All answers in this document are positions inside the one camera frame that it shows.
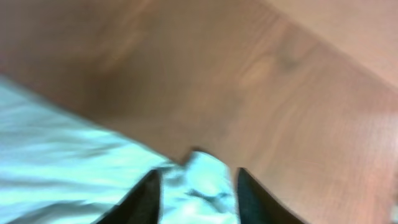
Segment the light blue t-shirt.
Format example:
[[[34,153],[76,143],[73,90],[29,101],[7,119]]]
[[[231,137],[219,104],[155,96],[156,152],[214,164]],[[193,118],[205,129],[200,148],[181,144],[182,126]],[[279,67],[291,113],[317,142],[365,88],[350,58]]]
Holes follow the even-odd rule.
[[[1,222],[94,223],[151,170],[161,223],[237,223],[229,168],[205,152],[179,165],[1,78]]]

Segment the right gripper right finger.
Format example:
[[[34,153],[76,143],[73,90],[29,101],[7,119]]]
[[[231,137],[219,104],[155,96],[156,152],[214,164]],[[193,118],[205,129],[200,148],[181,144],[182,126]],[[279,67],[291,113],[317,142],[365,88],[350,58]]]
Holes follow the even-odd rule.
[[[242,167],[238,169],[236,196],[240,224],[307,224]]]

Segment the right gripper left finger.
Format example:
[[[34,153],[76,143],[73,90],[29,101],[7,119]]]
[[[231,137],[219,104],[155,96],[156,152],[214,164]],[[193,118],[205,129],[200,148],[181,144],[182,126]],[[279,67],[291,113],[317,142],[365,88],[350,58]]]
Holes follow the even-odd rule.
[[[158,224],[161,176],[150,170],[112,209],[95,224]]]

